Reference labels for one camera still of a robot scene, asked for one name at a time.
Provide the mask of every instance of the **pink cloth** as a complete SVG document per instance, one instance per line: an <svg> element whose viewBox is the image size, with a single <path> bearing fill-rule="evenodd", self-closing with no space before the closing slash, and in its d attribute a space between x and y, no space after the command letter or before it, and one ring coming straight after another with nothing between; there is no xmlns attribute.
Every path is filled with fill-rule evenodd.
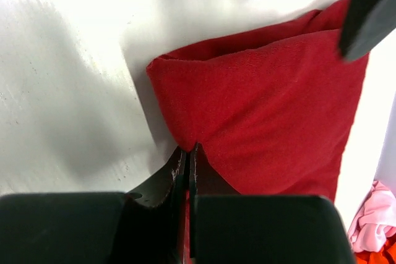
<svg viewBox="0 0 396 264"><path fill-rule="evenodd" d="M356 253L379 252L387 237L395 233L396 198L383 183L374 181L348 231L352 249Z"/></svg>

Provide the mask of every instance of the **red cloth bag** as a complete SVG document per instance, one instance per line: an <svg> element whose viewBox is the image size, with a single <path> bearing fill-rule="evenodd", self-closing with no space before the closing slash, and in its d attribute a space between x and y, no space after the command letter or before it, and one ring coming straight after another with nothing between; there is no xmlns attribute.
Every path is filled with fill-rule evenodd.
<svg viewBox="0 0 396 264"><path fill-rule="evenodd" d="M368 62L338 53L349 1L154 59L147 73L179 146L202 143L242 194L334 200Z"/></svg>

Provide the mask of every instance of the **white table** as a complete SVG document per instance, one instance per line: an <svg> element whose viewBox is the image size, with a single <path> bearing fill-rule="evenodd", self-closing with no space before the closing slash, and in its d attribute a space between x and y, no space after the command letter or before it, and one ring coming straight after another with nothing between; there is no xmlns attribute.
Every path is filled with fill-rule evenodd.
<svg viewBox="0 0 396 264"><path fill-rule="evenodd" d="M0 0L0 194L129 190L175 144L145 66L195 41L336 0ZM336 206L348 226L395 94L395 34L371 55Z"/></svg>

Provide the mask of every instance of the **orange fabric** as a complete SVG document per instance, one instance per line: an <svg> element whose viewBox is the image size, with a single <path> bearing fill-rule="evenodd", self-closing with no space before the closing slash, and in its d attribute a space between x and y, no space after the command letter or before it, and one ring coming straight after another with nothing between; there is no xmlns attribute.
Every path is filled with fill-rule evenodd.
<svg viewBox="0 0 396 264"><path fill-rule="evenodd" d="M396 264L396 236L386 240L379 252L356 253L358 264Z"/></svg>

